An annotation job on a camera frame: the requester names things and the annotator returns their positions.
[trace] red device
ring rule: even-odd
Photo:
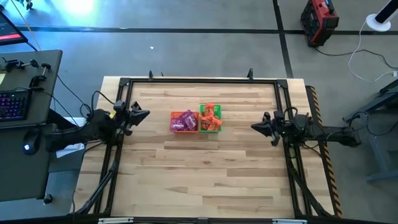
[[[331,0],[308,0],[301,14],[301,23],[307,36],[308,46],[323,46],[337,27],[338,21],[339,17]]]

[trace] wooden table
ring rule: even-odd
[[[119,79],[103,80],[101,92],[111,100],[116,99]],[[304,81],[287,81],[292,105],[299,113],[310,113]],[[294,217],[282,144],[272,147],[270,138],[250,128],[265,111],[277,110],[272,85],[135,83],[131,101],[150,115],[124,138],[112,216]],[[222,132],[169,131],[171,111],[198,111],[199,104],[207,102],[222,105]],[[112,110],[102,97],[97,107]],[[77,208],[98,185],[104,149],[85,155],[75,193]],[[308,188],[333,214],[321,158],[302,149],[302,160]],[[301,191],[298,196],[303,210]]]

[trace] black floor stripe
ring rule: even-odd
[[[279,10],[278,0],[272,0],[272,3],[274,5],[276,24],[278,25],[280,47],[282,49],[282,56],[284,58],[286,76],[287,78],[293,78],[292,65],[290,64],[289,52],[287,50],[286,38],[284,33],[284,25]]]
[[[27,27],[17,27],[29,31]],[[180,28],[112,28],[112,27],[31,27],[42,32],[97,32],[97,33],[179,33],[179,34],[278,34],[275,29],[180,29]]]
[[[17,26],[29,31],[25,26]],[[117,28],[117,27],[30,27],[41,32],[97,32],[97,33],[181,33],[181,34],[279,34],[280,29],[189,29],[189,28]],[[304,30],[282,30],[284,34],[303,34]],[[333,35],[358,35],[358,30],[335,30]],[[398,30],[386,32],[362,31],[362,35],[398,35]]]

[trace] green basket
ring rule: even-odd
[[[203,114],[203,111],[205,110],[205,105],[200,105],[200,115]],[[214,115],[218,117],[218,119],[221,119],[221,105],[214,105]],[[201,120],[199,119],[199,127],[200,127],[200,132],[203,133],[218,133],[223,130],[223,125],[220,126],[219,130],[217,131],[207,131],[201,128]]]

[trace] concrete floor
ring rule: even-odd
[[[19,9],[35,27],[277,29],[272,0],[33,2],[33,11]],[[279,0],[286,30],[301,29],[299,15],[305,2]],[[334,0],[341,17],[337,29],[359,30],[366,15],[377,12],[385,2],[388,0]],[[11,3],[6,6],[5,14],[17,26],[23,26]],[[392,21],[392,30],[398,30],[397,19]],[[28,32],[25,35],[35,44]],[[35,35],[42,50],[63,50],[59,75],[85,102],[100,88],[105,75],[147,75],[152,70],[154,75],[163,72],[165,76],[243,77],[253,68],[255,77],[286,77],[278,34],[35,32]],[[393,35],[364,36],[362,48],[383,54],[389,63],[398,66],[395,58],[398,45],[388,44],[395,40]],[[394,80],[392,76],[376,83],[359,80],[348,70],[349,56],[321,55],[308,48],[302,35],[286,35],[286,42],[294,78],[303,78],[307,85],[317,89],[324,125],[343,125],[344,115],[365,104]],[[334,35],[320,50],[340,54],[354,50],[357,44],[357,35]],[[1,52],[30,50],[24,44],[0,47]],[[379,57],[362,53],[355,56],[353,69],[369,79],[388,71]],[[80,116],[79,102],[59,82],[55,97],[73,116]],[[372,124],[375,130],[384,131],[396,119],[375,117]],[[397,133],[384,137],[386,147],[396,145]],[[364,144],[357,148],[330,144],[343,216],[397,223],[398,179],[373,184],[365,181],[367,175],[377,172],[377,165],[366,132],[361,134]],[[77,163],[78,158],[80,155],[65,159]],[[73,170],[50,175],[48,190],[56,197],[51,205],[43,207],[35,200],[0,203],[0,220],[68,213],[77,173]]]

